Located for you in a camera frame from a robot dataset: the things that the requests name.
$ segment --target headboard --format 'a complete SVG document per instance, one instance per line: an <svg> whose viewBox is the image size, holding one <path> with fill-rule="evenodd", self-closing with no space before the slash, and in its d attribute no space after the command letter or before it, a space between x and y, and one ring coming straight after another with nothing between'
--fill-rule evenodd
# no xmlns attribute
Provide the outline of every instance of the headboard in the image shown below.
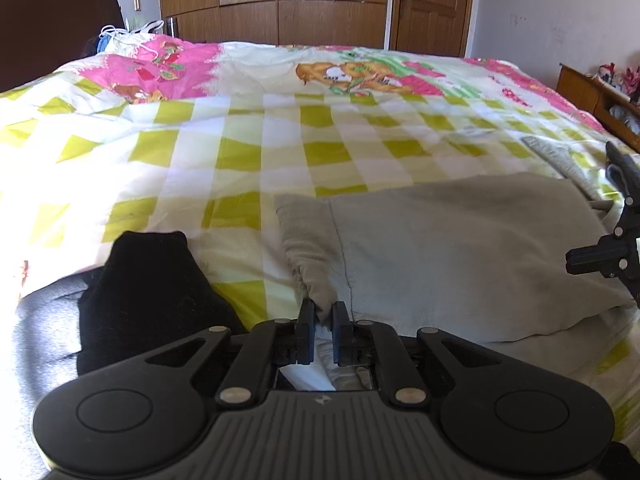
<svg viewBox="0 0 640 480"><path fill-rule="evenodd" d="M0 17L0 92L81 57L102 26L124 26L117 0L0 0Z"/></svg>

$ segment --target black garment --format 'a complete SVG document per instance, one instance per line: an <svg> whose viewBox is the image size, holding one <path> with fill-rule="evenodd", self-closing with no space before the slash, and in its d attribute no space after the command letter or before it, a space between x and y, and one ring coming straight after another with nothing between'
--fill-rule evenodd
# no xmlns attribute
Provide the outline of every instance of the black garment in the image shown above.
<svg viewBox="0 0 640 480"><path fill-rule="evenodd" d="M55 387L208 326L246 332L212 290L180 232L126 232L104 267L29 294L16 313L10 354L0 355L0 433L7 443L0 449L2 480L46 474L30 417Z"/></svg>

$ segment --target door frame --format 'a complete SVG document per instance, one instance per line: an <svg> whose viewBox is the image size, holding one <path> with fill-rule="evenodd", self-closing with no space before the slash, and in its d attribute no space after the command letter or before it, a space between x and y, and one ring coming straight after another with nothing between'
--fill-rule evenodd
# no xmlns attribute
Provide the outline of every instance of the door frame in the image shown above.
<svg viewBox="0 0 640 480"><path fill-rule="evenodd" d="M469 39L469 24L471 23L471 15L475 11L473 8L474 0L466 0L465 26L462 31L462 44L458 55L464 57L466 52L466 42ZM400 23L400 5L402 0L392 0L391 5L391 35L389 41L389 49L396 50L398 48L398 27Z"/></svg>

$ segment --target sunlit bedspread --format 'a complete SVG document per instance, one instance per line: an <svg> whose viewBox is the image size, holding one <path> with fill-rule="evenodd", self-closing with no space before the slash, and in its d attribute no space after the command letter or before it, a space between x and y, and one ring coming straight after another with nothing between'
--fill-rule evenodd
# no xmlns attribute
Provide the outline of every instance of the sunlit bedspread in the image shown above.
<svg viewBox="0 0 640 480"><path fill-rule="evenodd" d="M568 148L602 198L619 198L602 169L610 136L508 63L137 41L146 49L112 44L0 94L0 264L6 281L28 262L24 294L103 263L124 230L181 230L247 326L295 317L275 194L559 176L523 136ZM634 450L639 330L576 372Z"/></svg>

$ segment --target white cable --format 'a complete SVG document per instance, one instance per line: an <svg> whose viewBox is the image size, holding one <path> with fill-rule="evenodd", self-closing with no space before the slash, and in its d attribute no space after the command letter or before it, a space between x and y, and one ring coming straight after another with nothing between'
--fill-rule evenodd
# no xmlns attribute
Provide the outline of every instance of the white cable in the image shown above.
<svg viewBox="0 0 640 480"><path fill-rule="evenodd" d="M116 28L113 25L105 25L102 30L100 31L100 37L102 36L109 36L111 37L113 40L119 41L122 44L125 45L129 45L129 46L141 46L142 48L144 48L146 51L152 53L155 55L154 57L154 61L156 59L158 59L160 57L160 54L158 54L155 50L153 50L152 48L149 48L148 46L146 46L145 44L142 43L127 43L126 41L124 41L122 38L119 38L118 35L122 35L122 34L129 34L129 31L124 29L124 28Z"/></svg>

